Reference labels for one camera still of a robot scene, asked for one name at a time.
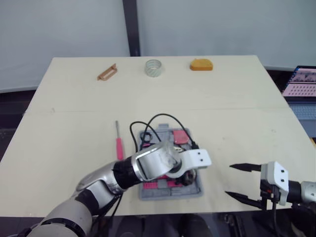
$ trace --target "screwdriver handle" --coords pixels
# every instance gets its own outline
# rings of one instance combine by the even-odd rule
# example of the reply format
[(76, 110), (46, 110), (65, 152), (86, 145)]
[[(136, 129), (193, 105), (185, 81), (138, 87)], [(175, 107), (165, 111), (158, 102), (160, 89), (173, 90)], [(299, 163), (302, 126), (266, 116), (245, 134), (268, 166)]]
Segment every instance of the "screwdriver handle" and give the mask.
[(122, 145), (122, 139), (119, 137), (117, 138), (117, 158), (118, 160), (123, 160), (123, 145)]

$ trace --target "gray tray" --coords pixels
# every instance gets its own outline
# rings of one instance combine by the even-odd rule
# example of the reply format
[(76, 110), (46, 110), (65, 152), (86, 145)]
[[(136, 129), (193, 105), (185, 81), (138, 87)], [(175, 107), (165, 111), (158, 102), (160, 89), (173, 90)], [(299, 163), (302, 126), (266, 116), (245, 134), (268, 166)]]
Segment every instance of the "gray tray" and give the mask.
[[(174, 130), (182, 130), (182, 129), (173, 129), (169, 128), (167, 123), (159, 124), (158, 128), (155, 129), (158, 136), (161, 138), (162, 141), (168, 140), (170, 142), (174, 142), (173, 131)], [(159, 142), (158, 138), (151, 130), (147, 130), (148, 133), (151, 135), (146, 135), (145, 141), (149, 141), (150, 143), (157, 143)], [(143, 136), (144, 131), (141, 131), (138, 134), (139, 140), (139, 149), (141, 144), (141, 136)], [(183, 144), (181, 146), (186, 150), (191, 149), (191, 141), (187, 144)], [(139, 198), (141, 200), (167, 200), (167, 199), (185, 199), (185, 198), (195, 198), (200, 197), (203, 195), (203, 188), (201, 179), (199, 176), (199, 172), (197, 170), (197, 177), (196, 180), (188, 186), (181, 186), (181, 187), (169, 187), (168, 181), (174, 181), (174, 179), (167, 178), (167, 179), (154, 179), (150, 182), (144, 182), (139, 185)], [(153, 183), (154, 186), (157, 188), (154, 189), (144, 189), (144, 185), (146, 183)]]

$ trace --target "pink screwdriver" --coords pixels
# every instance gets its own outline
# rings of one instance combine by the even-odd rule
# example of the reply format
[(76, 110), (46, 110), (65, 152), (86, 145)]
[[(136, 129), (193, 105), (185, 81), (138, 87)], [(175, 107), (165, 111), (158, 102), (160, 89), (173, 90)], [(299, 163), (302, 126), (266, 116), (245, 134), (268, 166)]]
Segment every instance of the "pink screwdriver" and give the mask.
[(117, 158), (118, 160), (123, 160), (124, 156), (123, 156), (123, 144), (122, 144), (122, 139), (119, 137), (119, 121), (115, 121), (115, 125), (117, 127)]

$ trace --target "red object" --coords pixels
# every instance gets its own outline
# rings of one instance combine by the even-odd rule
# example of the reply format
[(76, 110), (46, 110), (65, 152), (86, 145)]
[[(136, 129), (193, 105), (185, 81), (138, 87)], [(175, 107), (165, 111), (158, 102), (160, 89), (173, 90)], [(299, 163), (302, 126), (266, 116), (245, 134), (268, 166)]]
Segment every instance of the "red object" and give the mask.
[(117, 138), (117, 158), (118, 160), (123, 160), (123, 145), (122, 145), (122, 139)]
[(167, 181), (168, 187), (182, 187), (182, 184), (176, 184), (176, 181)]
[(158, 188), (157, 182), (143, 183), (143, 189), (157, 189), (157, 188)]
[(166, 175), (163, 175), (163, 176), (158, 177), (157, 179), (167, 179), (167, 178), (169, 178), (169, 177)]
[(177, 145), (187, 144), (189, 137), (184, 130), (173, 130), (173, 140)]

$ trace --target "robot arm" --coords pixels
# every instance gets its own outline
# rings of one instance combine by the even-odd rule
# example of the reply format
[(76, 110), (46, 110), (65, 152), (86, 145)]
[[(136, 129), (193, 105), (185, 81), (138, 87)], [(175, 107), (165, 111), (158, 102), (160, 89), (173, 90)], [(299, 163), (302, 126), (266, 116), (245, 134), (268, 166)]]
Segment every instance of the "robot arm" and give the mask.
[(157, 143), (85, 176), (72, 197), (53, 209), (27, 236), (87, 236), (92, 216), (106, 213), (129, 187), (162, 175), (178, 178), (188, 170), (210, 165), (211, 159), (206, 150), (178, 153), (167, 141)]
[(248, 172), (261, 172), (261, 200), (252, 200), (243, 194), (226, 192), (244, 204), (266, 210), (267, 200), (271, 200), (283, 206), (287, 202), (297, 204), (316, 202), (316, 182), (304, 181), (300, 184), (299, 182), (288, 180), (288, 171), (276, 161), (262, 165), (249, 163), (233, 164), (230, 167)]

